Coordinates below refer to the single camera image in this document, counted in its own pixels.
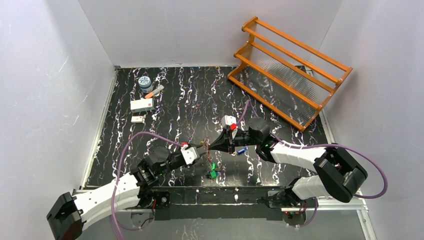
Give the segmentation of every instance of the green object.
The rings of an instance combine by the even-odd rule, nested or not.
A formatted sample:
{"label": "green object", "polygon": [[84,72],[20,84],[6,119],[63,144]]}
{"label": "green object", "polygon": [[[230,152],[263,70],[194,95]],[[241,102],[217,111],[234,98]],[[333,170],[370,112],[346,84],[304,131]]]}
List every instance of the green object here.
{"label": "green object", "polygon": [[217,171],[215,171],[215,163],[212,163],[212,166],[210,167],[209,176],[211,179],[216,179],[218,177]]}

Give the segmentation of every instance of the orange marker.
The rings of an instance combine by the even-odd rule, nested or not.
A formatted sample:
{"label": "orange marker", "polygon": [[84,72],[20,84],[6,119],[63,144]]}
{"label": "orange marker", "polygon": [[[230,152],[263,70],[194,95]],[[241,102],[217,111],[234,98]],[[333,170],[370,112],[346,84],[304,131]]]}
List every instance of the orange marker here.
{"label": "orange marker", "polygon": [[145,99],[149,99],[153,96],[155,96],[157,93],[159,93],[160,91],[162,91],[162,89],[164,89],[164,86],[159,85],[155,90],[151,91],[149,94],[147,94],[144,98]]}

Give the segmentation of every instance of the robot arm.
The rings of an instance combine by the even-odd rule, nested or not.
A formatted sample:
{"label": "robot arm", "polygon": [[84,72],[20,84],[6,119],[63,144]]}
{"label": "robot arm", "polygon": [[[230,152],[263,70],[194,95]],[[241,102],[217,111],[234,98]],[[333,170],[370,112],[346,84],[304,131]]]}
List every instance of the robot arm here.
{"label": "robot arm", "polygon": [[224,116],[222,133],[209,149],[232,154],[235,147],[255,145],[256,153],[267,162],[291,164],[317,173],[295,179],[273,201],[296,206],[308,198],[332,196],[348,203],[368,177],[367,171],[344,148],[301,149],[299,145],[279,142],[260,117],[251,118],[247,124],[248,130],[237,129],[235,118]]}
{"label": "robot arm", "polygon": [[[188,143],[183,143],[183,147],[173,153],[166,147],[152,149],[137,167],[119,179],[114,199],[115,210],[136,207],[149,201],[151,196],[147,193],[156,184],[159,175],[195,164],[205,153],[202,145]],[[90,225],[111,215],[115,182],[113,180],[95,190],[74,196],[69,192],[62,194],[47,214],[54,239],[77,239]]]}

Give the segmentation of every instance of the wire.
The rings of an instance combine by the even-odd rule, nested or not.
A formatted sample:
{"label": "wire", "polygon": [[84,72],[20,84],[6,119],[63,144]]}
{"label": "wire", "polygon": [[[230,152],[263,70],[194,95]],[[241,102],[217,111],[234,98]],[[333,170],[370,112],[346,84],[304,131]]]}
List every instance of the wire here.
{"label": "wire", "polygon": [[304,223],[304,224],[302,224],[302,225],[299,225],[299,228],[305,227],[306,225],[310,224],[310,223],[312,222],[312,220],[314,220],[315,215],[317,214],[317,210],[318,210],[318,200],[317,200],[317,198],[316,198],[316,197],[314,197],[313,199],[315,199],[315,209],[313,210],[313,214],[312,214],[312,216],[310,217],[310,219],[309,219],[307,222],[305,222],[305,223]]}
{"label": "wire", "polygon": [[[254,115],[256,117],[259,117],[258,116],[258,113],[254,109],[252,103],[250,102],[250,99],[248,99],[246,101],[246,104],[244,106],[244,111],[241,114],[241,116],[242,117],[245,116],[246,110],[247,110],[249,104],[250,104],[250,107],[251,107]],[[293,149],[342,148],[342,149],[346,149],[346,150],[349,150],[351,152],[354,152],[354,153],[358,154],[359,156],[363,157],[364,159],[368,160],[368,162],[370,162],[372,165],[374,165],[374,167],[378,170],[378,172],[381,174],[381,177],[383,178],[383,189],[381,190],[380,193],[375,194],[375,195],[368,195],[368,196],[355,194],[354,196],[357,197],[357,198],[363,198],[363,199],[376,199],[376,198],[379,198],[379,197],[383,196],[387,192],[387,189],[388,189],[389,184],[388,184],[388,181],[387,181],[386,174],[381,169],[381,167],[375,161],[373,161],[371,158],[369,158],[365,154],[363,154],[363,153],[361,153],[361,152],[359,152],[359,151],[357,151],[357,150],[355,150],[355,149],[353,149],[351,147],[348,147],[348,146],[345,146],[345,145],[340,145],[340,144],[332,144],[332,143],[331,144],[317,144],[317,145],[310,145],[310,146],[297,146],[297,145],[290,144],[290,143],[288,143],[286,141],[281,140],[278,136],[276,136],[272,132],[271,132],[271,136],[273,136],[275,139],[277,139],[277,141],[279,141],[281,144],[285,145],[286,147],[293,148]]]}
{"label": "wire", "polygon": [[167,143],[176,145],[178,147],[182,147],[183,146],[182,144],[179,144],[177,142],[174,142],[174,141],[169,140],[169,139],[167,139],[167,138],[165,138],[163,136],[157,135],[157,134],[152,133],[152,132],[149,132],[149,131],[140,131],[140,132],[137,132],[136,134],[134,134],[134,136],[132,136],[128,140],[128,142],[126,143],[125,147],[122,150],[122,153],[121,153],[120,158],[119,158],[119,162],[117,164],[118,165],[118,169],[117,169],[117,173],[116,173],[115,187],[113,188],[112,199],[110,201],[110,208],[111,208],[111,215],[110,215],[111,216],[111,224],[110,225],[112,226],[112,230],[116,230],[116,232],[113,231],[113,233],[115,234],[115,237],[118,240],[123,240],[124,239],[124,236],[123,236],[123,234],[121,232],[121,229],[120,229],[120,226],[122,227],[123,225],[120,224],[120,223],[118,223],[117,217],[116,217],[116,214],[115,214],[115,194],[117,192],[117,186],[118,186],[119,179],[120,179],[120,176],[121,176],[121,166],[122,166],[122,162],[124,161],[125,152],[127,151],[127,149],[130,146],[131,142],[136,137],[138,137],[140,135],[150,135],[150,136],[153,136],[153,137],[158,138],[160,140],[163,140],[163,141],[165,141]]}
{"label": "wire", "polygon": [[308,208],[308,203],[305,201],[305,209],[302,211],[302,213],[306,212],[307,208]]}
{"label": "wire", "polygon": [[151,214],[155,215],[156,198],[154,199],[153,206],[151,207]]}
{"label": "wire", "polygon": [[144,222],[143,222],[143,224],[140,226],[140,228],[142,228],[143,227],[143,225],[147,222],[147,221],[149,221],[149,220],[153,220],[154,218],[153,217],[151,217],[151,218],[147,218],[146,220],[144,220]]}
{"label": "wire", "polygon": [[[123,228],[123,229],[125,229],[125,230],[129,230],[129,231],[138,231],[138,230],[141,230],[141,229],[144,229],[144,228],[147,228],[147,226],[149,226],[151,223],[153,223],[153,221],[151,221],[151,222],[149,222],[147,225],[145,225],[144,226],[144,224],[146,223],[146,221],[147,220],[153,220],[153,219],[155,219],[154,217],[150,217],[150,218],[147,218],[144,222],[143,222],[143,224],[141,225],[141,226],[139,226],[139,227],[129,227],[129,226],[125,226],[125,225],[123,225],[122,223],[120,223],[120,222],[118,222],[118,224],[119,224],[119,226],[121,227],[121,228]],[[112,216],[109,216],[109,221],[110,221],[110,223],[112,224],[113,222],[112,222]],[[112,230],[114,231],[114,233],[115,233],[115,225],[112,225]]]}
{"label": "wire", "polygon": [[304,208],[304,204],[300,203],[300,209],[299,209],[299,211],[297,211],[297,213],[300,214],[303,208]]}
{"label": "wire", "polygon": [[207,149],[207,161],[209,165],[212,165],[211,150],[209,150],[209,148]]}

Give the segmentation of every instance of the orange wooden shelf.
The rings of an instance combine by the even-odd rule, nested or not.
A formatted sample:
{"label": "orange wooden shelf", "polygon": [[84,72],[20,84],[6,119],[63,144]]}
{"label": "orange wooden shelf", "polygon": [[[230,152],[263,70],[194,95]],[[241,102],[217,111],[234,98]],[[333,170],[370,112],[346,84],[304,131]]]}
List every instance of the orange wooden shelf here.
{"label": "orange wooden shelf", "polygon": [[[271,37],[265,36],[263,33],[257,32],[258,26],[260,26],[260,28],[262,28],[263,30],[269,31],[271,35],[274,35],[272,36],[272,40],[271,40]],[[276,114],[278,114],[279,116],[281,116],[282,118],[284,118],[293,126],[295,126],[300,131],[303,132],[306,129],[306,127],[308,127],[311,124],[311,122],[317,117],[321,109],[327,104],[330,98],[334,95],[336,90],[339,88],[340,84],[346,79],[346,77],[352,71],[352,68],[343,65],[342,63],[300,42],[299,40],[276,29],[275,27],[270,26],[269,24],[259,20],[258,17],[256,16],[250,19],[249,21],[247,21],[242,26],[241,30],[243,32],[249,33],[249,37],[246,44],[244,44],[241,48],[239,48],[234,53],[234,57],[240,59],[241,62],[238,67],[236,67],[233,71],[231,71],[228,74],[228,79],[234,82],[237,86],[239,86],[241,89],[249,93],[252,97],[260,101],[262,104],[270,108]],[[343,72],[342,76],[340,78],[337,78],[329,74],[326,71],[326,69],[322,69],[321,67],[318,67],[315,64],[312,64],[310,60],[304,57],[298,56],[292,51],[289,51],[288,49],[286,49],[285,47],[278,45],[274,41],[276,37],[277,37],[277,40],[278,38],[287,40],[291,44],[295,45],[297,48],[301,48],[302,50],[305,50],[308,53],[310,53],[312,56],[331,64],[331,66],[337,67],[339,71]],[[259,44],[259,42],[255,42],[255,39],[260,40],[261,44]],[[259,60],[255,59],[253,56],[257,56],[259,53],[263,55],[261,55]],[[290,63],[287,58],[289,60],[290,59],[293,60],[293,62],[300,63],[310,68],[313,72],[329,80],[331,85],[333,86],[330,86],[329,83],[326,84],[322,82],[321,80],[317,79],[316,77],[309,75],[306,72],[300,70],[299,68],[294,66],[292,63]],[[300,87],[297,87],[298,84],[292,84],[293,80],[285,78],[285,74],[275,75],[275,72],[269,72],[268,70],[266,70],[267,68],[269,69],[269,67],[263,67],[263,66],[269,66],[269,65],[272,65],[274,69],[277,68],[279,70],[278,73],[283,73],[284,71],[286,72],[290,71],[290,74],[291,74],[290,76],[292,76],[292,78],[295,78],[297,83],[304,82],[304,86],[308,86],[310,89],[305,91],[305,89],[301,89]],[[263,74],[268,79],[272,80],[273,82],[275,82],[276,84],[278,84],[279,86],[287,90],[288,93],[291,94],[293,97],[307,104],[310,107],[309,109],[313,109],[314,114],[311,114],[311,111],[298,112],[299,114],[302,114],[302,116],[307,116],[308,120],[306,123],[304,123],[303,121],[300,122],[296,119],[293,119],[292,117],[290,117],[291,114],[289,112],[287,111],[285,112],[284,110],[278,109],[272,103],[268,102],[266,99],[259,96],[255,91],[250,89],[248,86],[238,81],[235,78],[236,74],[238,74],[242,69],[244,69],[247,66]],[[324,99],[322,101],[318,101],[318,98],[316,97],[316,95]],[[302,108],[297,109],[296,107],[293,107],[290,109],[292,109],[293,111],[302,111]]]}

